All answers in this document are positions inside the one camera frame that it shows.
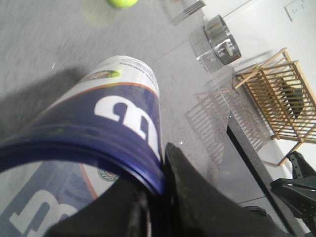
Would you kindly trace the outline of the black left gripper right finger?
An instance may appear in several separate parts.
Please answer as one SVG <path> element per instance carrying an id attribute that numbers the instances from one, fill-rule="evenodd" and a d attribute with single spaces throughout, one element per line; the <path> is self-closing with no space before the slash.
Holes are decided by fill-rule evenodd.
<path id="1" fill-rule="evenodd" d="M 152 205 L 155 237 L 287 237 L 267 217 L 238 206 L 191 165 L 180 148 L 164 151 L 164 192 Z"/>

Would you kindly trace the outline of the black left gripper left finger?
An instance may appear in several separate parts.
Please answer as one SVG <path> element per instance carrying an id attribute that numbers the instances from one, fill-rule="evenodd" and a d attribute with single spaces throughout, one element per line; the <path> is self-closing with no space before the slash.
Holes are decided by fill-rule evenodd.
<path id="1" fill-rule="evenodd" d="M 149 237 L 151 221 L 147 192 L 119 178 L 78 213 L 53 225 L 47 237 Z"/>

